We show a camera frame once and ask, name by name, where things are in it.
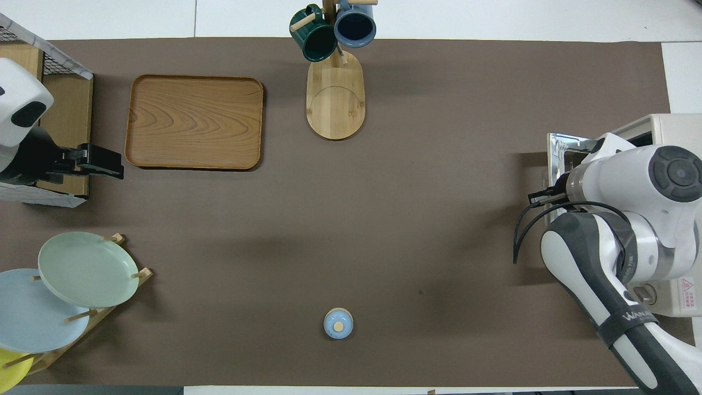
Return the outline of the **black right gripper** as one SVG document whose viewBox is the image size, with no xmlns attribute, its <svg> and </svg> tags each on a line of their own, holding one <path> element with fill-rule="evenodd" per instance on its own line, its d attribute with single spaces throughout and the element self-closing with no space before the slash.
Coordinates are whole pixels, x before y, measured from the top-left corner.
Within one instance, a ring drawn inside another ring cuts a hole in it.
<svg viewBox="0 0 702 395">
<path fill-rule="evenodd" d="M 564 204 L 570 202 L 567 195 L 567 185 L 569 174 L 563 174 L 556 180 L 555 184 L 528 195 L 529 209 L 545 206 L 546 204 Z"/>
</svg>

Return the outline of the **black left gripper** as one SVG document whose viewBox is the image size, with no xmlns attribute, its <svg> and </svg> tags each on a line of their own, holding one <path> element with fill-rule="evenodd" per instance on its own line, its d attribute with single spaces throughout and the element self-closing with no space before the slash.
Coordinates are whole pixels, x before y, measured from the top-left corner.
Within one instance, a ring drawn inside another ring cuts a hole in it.
<svg viewBox="0 0 702 395">
<path fill-rule="evenodd" d="M 96 175 L 124 179 L 121 154 L 92 143 L 76 148 L 60 148 L 59 159 L 53 164 L 53 173 L 73 177 Z"/>
</svg>

